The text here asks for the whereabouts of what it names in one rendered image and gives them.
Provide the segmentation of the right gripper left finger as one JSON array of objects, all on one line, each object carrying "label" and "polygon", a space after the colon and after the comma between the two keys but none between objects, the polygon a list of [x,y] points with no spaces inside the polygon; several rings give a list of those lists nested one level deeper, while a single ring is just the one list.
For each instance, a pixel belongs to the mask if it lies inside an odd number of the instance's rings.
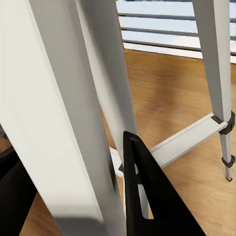
[{"label": "right gripper left finger", "polygon": [[37,191],[15,149],[0,158],[0,236],[19,236]]}]

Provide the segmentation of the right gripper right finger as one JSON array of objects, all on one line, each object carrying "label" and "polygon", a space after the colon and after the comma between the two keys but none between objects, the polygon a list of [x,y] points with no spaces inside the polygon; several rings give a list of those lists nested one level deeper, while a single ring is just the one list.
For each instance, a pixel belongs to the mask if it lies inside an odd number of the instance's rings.
[{"label": "right gripper right finger", "polygon": [[[127,236],[206,236],[142,139],[123,132]],[[143,217],[137,165],[154,219]]]}]

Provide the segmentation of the camera tripod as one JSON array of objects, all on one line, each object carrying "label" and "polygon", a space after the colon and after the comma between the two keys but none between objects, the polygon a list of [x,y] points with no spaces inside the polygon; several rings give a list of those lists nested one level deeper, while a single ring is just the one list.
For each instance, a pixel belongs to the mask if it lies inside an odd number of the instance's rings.
[{"label": "camera tripod", "polygon": [[[219,133],[231,182],[230,0],[192,4],[213,112],[149,151],[162,169]],[[127,236],[116,175],[139,134],[115,0],[0,0],[0,124],[62,236]]]}]

